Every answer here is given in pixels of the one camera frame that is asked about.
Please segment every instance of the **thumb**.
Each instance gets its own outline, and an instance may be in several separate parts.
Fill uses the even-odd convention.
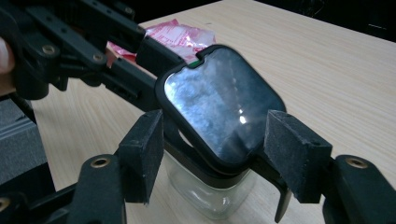
[[[9,73],[15,65],[14,54],[3,38],[0,37],[0,75]]]

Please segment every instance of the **plastic wrapper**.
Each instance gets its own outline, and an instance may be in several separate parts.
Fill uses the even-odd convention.
[[[216,43],[213,31],[190,27],[179,24],[177,20],[166,21],[146,29],[146,35],[162,43],[177,55],[182,57],[186,63],[197,61],[195,54]],[[111,49],[122,57],[134,61],[135,54],[108,42]]]

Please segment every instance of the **table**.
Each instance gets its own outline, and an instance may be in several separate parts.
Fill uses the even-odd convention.
[[[396,44],[251,0],[225,0],[148,21],[177,19],[212,30],[283,98],[288,112],[332,143],[378,167],[396,186]],[[113,153],[143,113],[103,86],[70,80],[33,107],[56,189],[78,179],[88,158]],[[274,223],[278,194],[264,179],[220,223]],[[169,185],[161,166],[148,206],[127,204],[128,223],[217,223]],[[320,204],[291,199],[281,223],[323,223]]]

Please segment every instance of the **black cable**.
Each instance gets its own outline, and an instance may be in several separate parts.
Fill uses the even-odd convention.
[[[9,99],[14,102],[14,104],[23,112],[23,114],[29,118],[34,124],[35,122],[35,112],[33,108],[26,102],[25,99],[21,98],[16,92],[12,92],[9,95]]]

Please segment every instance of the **glass jar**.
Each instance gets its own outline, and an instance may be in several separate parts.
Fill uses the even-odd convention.
[[[211,219],[229,217],[246,199],[256,183],[256,173],[249,170],[234,186],[216,189],[191,173],[166,150],[163,161],[172,186],[200,213]]]

